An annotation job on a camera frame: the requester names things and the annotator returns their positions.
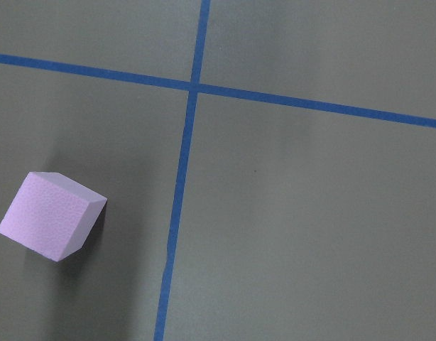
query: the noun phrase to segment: block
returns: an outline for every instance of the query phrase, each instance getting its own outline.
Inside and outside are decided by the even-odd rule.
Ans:
[[[0,233],[60,261],[79,250],[107,199],[60,173],[30,172]]]

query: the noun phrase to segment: blue tape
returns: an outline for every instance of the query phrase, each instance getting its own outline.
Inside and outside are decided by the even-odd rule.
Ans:
[[[384,121],[392,121],[404,124],[413,124],[416,126],[428,126],[430,128],[436,128],[436,119],[428,119],[426,117],[397,114],[395,112],[384,112],[381,110],[365,109],[360,107],[351,107],[342,104],[313,101],[311,99],[280,96],[277,94],[267,94],[264,92],[238,90],[229,87],[218,87],[215,85],[199,84],[198,86],[196,86],[195,89],[197,89],[198,92],[204,94],[214,94],[217,96],[247,99],[250,101],[287,105],[289,107],[306,108],[320,110],[323,112],[334,112],[337,114],[366,117],[368,119],[381,119]]]
[[[156,87],[167,87],[170,89],[177,89],[177,90],[188,91],[191,88],[189,82],[182,81],[182,80],[172,80],[169,78],[137,75],[135,73],[130,73],[130,72],[114,71],[114,70],[100,69],[98,67],[89,67],[89,66],[52,62],[49,60],[17,57],[15,55],[0,54],[0,64],[31,67],[41,70],[71,73],[73,75],[104,78],[107,80],[119,80],[122,82],[130,82],[136,84],[153,85]]]
[[[194,88],[199,84],[204,58],[205,36],[207,35],[207,22],[209,20],[210,0],[202,0],[199,23],[197,24],[196,46],[191,68],[191,88],[188,93],[187,109],[185,116],[185,126],[183,128],[182,146],[180,147],[180,157],[175,182],[173,210],[170,216],[169,236],[167,244],[166,265],[161,279],[160,299],[158,301],[158,312],[156,316],[154,341],[163,341],[166,317],[168,314],[168,304],[170,286],[173,279],[175,262],[175,251],[177,249],[178,231],[180,228],[180,216],[182,213],[183,193],[187,176],[188,160],[190,157],[192,131],[195,123],[197,91]]]

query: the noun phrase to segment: blue line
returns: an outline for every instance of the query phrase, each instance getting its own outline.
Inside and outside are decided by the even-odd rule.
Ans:
[[[188,93],[187,109],[185,115],[185,127],[183,128],[182,146],[180,147],[180,157],[177,170],[177,180],[175,182],[173,210],[170,216],[169,236],[167,244],[166,265],[161,280],[160,299],[158,301],[158,312],[156,316],[154,341],[163,341],[166,317],[168,314],[168,304],[170,286],[173,279],[175,263],[175,251],[177,249],[178,231],[180,228],[180,216],[182,214],[183,194],[185,192],[185,182],[187,177],[188,160],[192,140],[192,131],[195,123],[196,104],[198,92],[194,88],[199,84],[204,57],[205,36],[207,35],[207,22],[209,20],[210,0],[202,0],[199,23],[197,24],[196,46],[191,68],[191,83]]]
[[[130,83],[137,83],[137,84],[144,84],[144,85],[153,85],[156,87],[167,87],[170,89],[177,89],[177,90],[188,91],[191,88],[189,82],[182,81],[182,80],[172,80],[169,78],[137,75],[135,73],[130,73],[130,72],[114,71],[114,70],[100,69],[97,67],[52,62],[49,60],[18,57],[15,55],[0,54],[0,64],[31,67],[41,70],[71,73],[73,75],[104,78],[107,80],[119,80],[122,82],[130,82]]]
[[[247,99],[250,101],[281,104],[289,107],[306,108],[320,110],[323,112],[334,112],[357,117],[366,117],[369,119],[381,119],[404,124],[413,124],[416,126],[427,126],[436,128],[436,119],[418,117],[406,114],[397,114],[395,112],[384,112],[381,110],[365,109],[360,107],[351,107],[348,105],[334,104],[328,102],[313,101],[311,99],[302,99],[296,97],[280,96],[277,94],[267,94],[265,92],[254,92],[248,90],[238,90],[229,87],[218,87],[215,85],[199,84],[195,87],[198,92],[204,94],[214,94],[217,96],[233,97]]]

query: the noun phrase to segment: cube top face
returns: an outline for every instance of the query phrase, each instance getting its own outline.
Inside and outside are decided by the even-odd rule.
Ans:
[[[54,261],[65,256],[62,254],[90,204],[72,190],[78,183],[56,174],[29,173],[0,224],[0,233]]]

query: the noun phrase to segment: purple foam block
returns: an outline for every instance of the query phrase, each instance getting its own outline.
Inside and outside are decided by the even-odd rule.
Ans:
[[[59,261],[82,247],[106,201],[62,174],[30,172],[0,233]]]

